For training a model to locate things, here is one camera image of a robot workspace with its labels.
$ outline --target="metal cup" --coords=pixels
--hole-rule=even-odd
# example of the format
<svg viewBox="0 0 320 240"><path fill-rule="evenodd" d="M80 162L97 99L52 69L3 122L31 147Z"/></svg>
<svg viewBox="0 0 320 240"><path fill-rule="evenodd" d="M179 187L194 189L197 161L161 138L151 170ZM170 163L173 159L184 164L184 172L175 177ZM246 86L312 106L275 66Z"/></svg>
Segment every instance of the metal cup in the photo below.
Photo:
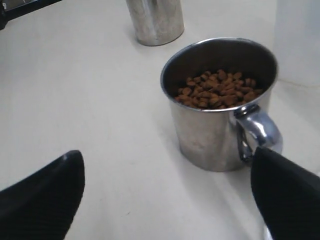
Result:
<svg viewBox="0 0 320 240"><path fill-rule="evenodd" d="M147 46L163 45L184 32L180 0L126 0L135 35Z"/></svg>
<svg viewBox="0 0 320 240"><path fill-rule="evenodd" d="M248 74L266 91L247 104L217 110L196 109L175 100L187 77L218 69ZM162 70L161 87L170 100L182 154L204 170L226 172L250 163L250 146L281 153L282 136L266 113L277 73L275 56L264 46L242 38L208 39L176 53Z"/></svg>

